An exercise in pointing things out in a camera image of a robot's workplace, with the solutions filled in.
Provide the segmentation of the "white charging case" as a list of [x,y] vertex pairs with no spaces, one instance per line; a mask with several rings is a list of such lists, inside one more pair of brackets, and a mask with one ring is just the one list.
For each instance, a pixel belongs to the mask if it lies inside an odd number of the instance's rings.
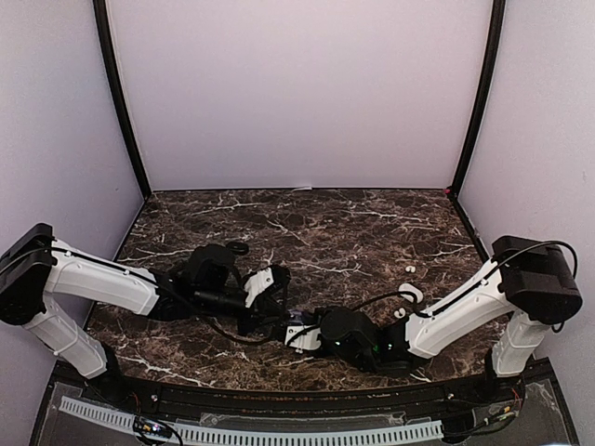
[[405,282],[398,288],[399,295],[410,303],[420,303],[423,300],[423,293],[413,284]]

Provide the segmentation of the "black earbud charging case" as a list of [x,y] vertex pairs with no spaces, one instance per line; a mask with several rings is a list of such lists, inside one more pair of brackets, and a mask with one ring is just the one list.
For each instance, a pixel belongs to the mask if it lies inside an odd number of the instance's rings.
[[231,241],[226,244],[226,247],[232,251],[236,256],[245,256],[249,253],[249,246],[243,242]]

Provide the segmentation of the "purple charging case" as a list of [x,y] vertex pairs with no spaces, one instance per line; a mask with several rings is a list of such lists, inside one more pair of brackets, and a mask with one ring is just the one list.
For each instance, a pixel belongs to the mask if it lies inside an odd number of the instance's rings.
[[288,316],[288,324],[291,326],[302,326],[307,323],[308,312],[304,310],[291,309]]

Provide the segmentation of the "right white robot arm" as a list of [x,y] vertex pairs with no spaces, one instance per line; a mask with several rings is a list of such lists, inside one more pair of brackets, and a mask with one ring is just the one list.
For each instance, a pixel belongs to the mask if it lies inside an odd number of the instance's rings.
[[538,242],[502,236],[493,255],[469,280],[435,304],[380,327],[363,312],[344,307],[324,315],[324,349],[362,372],[402,377],[436,357],[464,335],[500,316],[511,316],[489,350],[488,372],[474,394],[493,403],[509,390],[549,330],[560,330],[581,309],[574,248],[562,241]]

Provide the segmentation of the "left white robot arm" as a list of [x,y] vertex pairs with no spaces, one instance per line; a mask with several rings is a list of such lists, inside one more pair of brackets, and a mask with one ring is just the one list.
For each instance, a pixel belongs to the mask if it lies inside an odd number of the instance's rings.
[[93,339],[57,303],[73,295],[131,311],[155,321],[196,317],[205,323],[222,315],[238,321],[234,342],[263,322],[280,327],[288,318],[290,272],[271,265],[241,275],[243,243],[208,244],[167,272],[127,267],[71,247],[51,226],[34,225],[1,256],[1,320],[33,333],[62,357],[111,405],[131,397],[130,383],[117,371],[107,347]]

